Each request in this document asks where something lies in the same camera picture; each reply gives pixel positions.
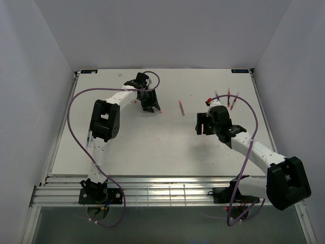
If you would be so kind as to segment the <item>pink highlighter pen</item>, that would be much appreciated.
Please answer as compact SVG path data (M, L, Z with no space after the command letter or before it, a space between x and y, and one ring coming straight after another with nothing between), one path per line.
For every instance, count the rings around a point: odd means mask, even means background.
M180 100L179 100L179 107L180 107L182 116L185 116L184 108L183 108L182 102Z

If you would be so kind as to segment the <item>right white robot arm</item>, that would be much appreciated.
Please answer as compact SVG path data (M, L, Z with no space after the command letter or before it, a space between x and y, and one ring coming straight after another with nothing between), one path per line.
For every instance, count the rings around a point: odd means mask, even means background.
M219 99L206 101L208 111L197 114L197 135L216 135L230 149L245 156L264 174L254 178L243 173L211 195L216 203L254 202L268 200L278 210L284 210L311 196L311 188L303 162L297 157L285 157L254 140L247 130L232 123L228 109Z

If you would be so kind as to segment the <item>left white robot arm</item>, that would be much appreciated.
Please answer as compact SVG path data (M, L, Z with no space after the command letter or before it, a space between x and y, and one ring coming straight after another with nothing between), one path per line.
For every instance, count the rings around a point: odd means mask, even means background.
M124 83L122 90L105 100L96 100L90 120L92 137L92 158L95 164L91 167L87 180L81 181L82 188L96 203L104 202L108 197L107 177L99 168L105 163L112 140L120 129L120 113L133 101L140 101L144 112L161 111L155 88L148 74L152 71L138 73L136 78Z

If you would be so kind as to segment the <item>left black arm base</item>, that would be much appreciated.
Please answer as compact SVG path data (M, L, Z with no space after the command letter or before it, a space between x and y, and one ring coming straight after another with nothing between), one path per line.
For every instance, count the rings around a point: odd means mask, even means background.
M79 204L84 205L95 205L102 204L105 205L111 202L111 204L122 204L123 203L123 193L119 188L107 188L101 193L96 191L90 191L81 189L79 195Z

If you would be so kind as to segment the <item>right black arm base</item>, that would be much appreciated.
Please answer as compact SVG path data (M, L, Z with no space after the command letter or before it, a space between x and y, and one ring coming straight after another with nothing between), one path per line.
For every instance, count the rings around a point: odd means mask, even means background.
M211 191L208 192L208 196L213 197L213 202L216 204L230 203L231 196L233 191L230 188L221 188L214 187ZM236 193L234 198L234 203L244 204L244 203L253 203L257 201L260 202L259 198L253 196L243 196L240 193Z

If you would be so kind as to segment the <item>orange tipped red pen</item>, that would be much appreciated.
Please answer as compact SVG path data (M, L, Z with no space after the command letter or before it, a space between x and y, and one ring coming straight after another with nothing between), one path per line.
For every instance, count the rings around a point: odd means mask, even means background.
M230 94L231 94L231 89L230 87L227 88L227 107L230 108Z

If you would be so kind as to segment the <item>red highlighter pen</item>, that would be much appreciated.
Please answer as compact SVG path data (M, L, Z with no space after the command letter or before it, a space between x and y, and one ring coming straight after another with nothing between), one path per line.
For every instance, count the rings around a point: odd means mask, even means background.
M230 106L230 111L233 109L233 107L234 107L234 105L235 105L235 103L237 101L237 98L238 98L239 94L240 94L239 92L236 93L236 96L234 97L234 100L233 100L233 102L232 102L232 104Z

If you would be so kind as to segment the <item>dark blue pen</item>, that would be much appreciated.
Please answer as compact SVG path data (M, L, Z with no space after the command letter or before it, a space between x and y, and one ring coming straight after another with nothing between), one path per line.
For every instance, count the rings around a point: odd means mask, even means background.
M89 141L90 141L90 138L91 138L91 130L90 128L88 129L88 132L87 132L87 139L86 139L86 150L88 150L89 148Z

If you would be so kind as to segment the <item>right blue table label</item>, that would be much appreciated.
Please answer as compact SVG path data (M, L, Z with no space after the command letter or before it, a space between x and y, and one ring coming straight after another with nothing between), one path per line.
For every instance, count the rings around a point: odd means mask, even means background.
M237 73L237 74L245 74L245 73L249 73L248 69L231 69L232 73Z

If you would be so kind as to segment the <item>blue table label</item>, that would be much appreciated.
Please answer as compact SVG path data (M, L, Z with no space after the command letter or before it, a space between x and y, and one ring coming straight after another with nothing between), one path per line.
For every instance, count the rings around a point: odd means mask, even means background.
M81 74L97 74L98 70L81 70Z
M245 74L245 73L249 73L248 69L231 69L232 73L237 73L237 74Z

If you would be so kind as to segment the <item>left blue table label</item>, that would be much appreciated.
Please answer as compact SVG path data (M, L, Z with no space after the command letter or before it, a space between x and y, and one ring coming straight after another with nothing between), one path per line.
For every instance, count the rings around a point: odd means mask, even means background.
M81 74L97 74L98 70L81 70Z

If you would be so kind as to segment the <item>aluminium table frame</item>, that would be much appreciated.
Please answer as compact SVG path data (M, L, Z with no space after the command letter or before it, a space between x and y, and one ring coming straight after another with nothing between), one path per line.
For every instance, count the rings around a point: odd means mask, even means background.
M269 148L275 142L257 91L252 69L232 73L231 69L154 69L148 74L157 89L162 113L144 112L137 105L124 109L122 129L113 145L113 154L105 167L113 180L109 187L122 186L126 206L190 207L212 204L207 191L224 186L235 176L243 157L211 140L214 153L199 161L195 146L209 142L194 134L194 119L203 99L217 90L231 95L239 92L247 104L234 109L235 120L249 131L257 129L255 139ZM89 157L75 143L71 133L86 144L91 109L103 92L83 95L66 108L60 122L51 157L40 186L34 189L22 242L33 243L40 229L40 213L45 207L76 207L81 186L90 171ZM179 100L185 116L182 116Z

